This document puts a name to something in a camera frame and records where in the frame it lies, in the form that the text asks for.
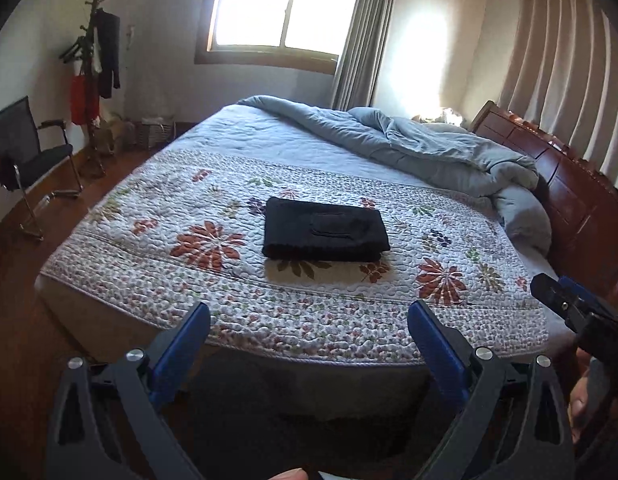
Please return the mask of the person left hand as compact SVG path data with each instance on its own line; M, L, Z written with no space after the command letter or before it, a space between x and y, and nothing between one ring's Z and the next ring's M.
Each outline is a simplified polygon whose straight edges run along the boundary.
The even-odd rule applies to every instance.
M303 468L294 468L281 472L269 480L308 480L309 476Z

